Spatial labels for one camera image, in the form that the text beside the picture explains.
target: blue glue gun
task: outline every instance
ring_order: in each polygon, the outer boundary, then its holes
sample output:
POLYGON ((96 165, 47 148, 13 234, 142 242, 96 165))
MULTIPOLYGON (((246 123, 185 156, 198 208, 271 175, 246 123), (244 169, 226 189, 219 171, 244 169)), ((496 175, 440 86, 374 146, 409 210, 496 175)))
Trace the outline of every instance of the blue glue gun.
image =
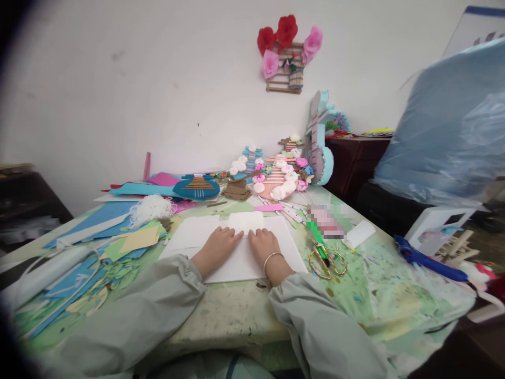
POLYGON ((421 266, 429 268, 430 270, 435 271, 436 273, 439 273, 440 275, 443 275, 456 282, 468 281, 468 276, 463 271, 445 266, 444 264, 431 259, 429 256, 418 252, 402 236, 395 235, 393 239, 398 245, 398 250, 400 251, 401 255, 403 255, 408 263, 413 264, 416 262, 421 266))

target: gray sleeve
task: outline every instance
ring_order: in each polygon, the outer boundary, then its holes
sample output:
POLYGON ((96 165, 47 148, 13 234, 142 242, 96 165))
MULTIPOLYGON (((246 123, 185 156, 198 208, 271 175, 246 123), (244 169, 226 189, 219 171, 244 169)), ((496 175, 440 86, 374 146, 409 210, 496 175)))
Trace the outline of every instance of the gray sleeve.
POLYGON ((269 295, 307 379, 396 378, 364 330, 339 311, 309 274, 286 278, 269 295))
POLYGON ((42 376, 131 377, 133 366, 188 318, 205 289, 186 257, 159 260, 41 357, 42 376))

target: bangle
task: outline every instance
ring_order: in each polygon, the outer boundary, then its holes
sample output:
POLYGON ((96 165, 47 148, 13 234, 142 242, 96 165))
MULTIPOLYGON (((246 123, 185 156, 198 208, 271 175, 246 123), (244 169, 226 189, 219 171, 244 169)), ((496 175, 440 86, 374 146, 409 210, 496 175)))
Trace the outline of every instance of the bangle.
POLYGON ((267 268, 267 262, 270 258, 272 258, 274 255, 276 254, 279 254, 279 255, 282 255, 281 253, 271 253, 269 256, 267 256, 267 258, 265 259, 265 263, 263 263, 263 274, 265 275, 265 277, 267 277, 267 272, 265 271, 266 268, 267 268))

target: plastic bag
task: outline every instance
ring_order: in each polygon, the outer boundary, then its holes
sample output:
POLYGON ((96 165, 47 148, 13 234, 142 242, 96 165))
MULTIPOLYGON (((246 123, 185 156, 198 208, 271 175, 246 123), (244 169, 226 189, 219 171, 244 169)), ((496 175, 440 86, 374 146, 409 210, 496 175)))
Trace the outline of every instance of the plastic bag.
POLYGON ((426 68, 373 183, 431 205, 477 207, 505 168, 505 38, 426 68))

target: table surface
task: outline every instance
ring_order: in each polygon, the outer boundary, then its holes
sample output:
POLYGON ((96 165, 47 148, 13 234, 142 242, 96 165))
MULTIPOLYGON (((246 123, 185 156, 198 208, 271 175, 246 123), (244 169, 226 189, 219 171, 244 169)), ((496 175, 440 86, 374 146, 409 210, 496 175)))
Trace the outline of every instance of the table surface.
MULTIPOLYGON (((304 198, 309 203, 327 204, 346 232, 353 223, 363 220, 360 214, 320 186, 310 186, 304 198)), ((219 214, 225 220, 230 213, 250 212, 254 206, 262 205, 255 196, 246 202, 225 200, 227 203, 223 205, 207 208, 199 204, 175 215, 168 236, 171 237, 188 217, 219 214)), ((93 211, 8 254, 0 264, 40 255, 42 246, 93 211)), ((296 228, 289 226, 289 229, 309 267, 308 256, 313 245, 306 229, 301 224, 296 224, 296 228)), ((379 345, 398 372, 407 374, 441 347, 455 323, 440 331, 432 331, 465 315, 472 307, 474 297, 424 268, 424 274, 420 275, 400 256, 392 238, 377 227, 376 230, 355 253, 340 240, 329 240, 327 245, 346 259, 347 274, 343 277, 333 275, 329 281, 318 279, 340 309, 356 320, 379 345)), ((163 249, 161 245, 153 246, 139 258, 141 271, 157 261, 163 249)), ((107 302, 114 301, 121 291, 111 291, 107 302)), ((275 318, 267 296, 268 289, 257 286, 257 281, 210 284, 184 325, 149 354, 140 363, 140 368, 209 348, 241 348, 261 360, 269 370, 296 367, 289 334, 275 318)), ((51 348, 71 334, 80 321, 72 314, 56 322, 26 342, 27 349, 37 352, 51 348)))

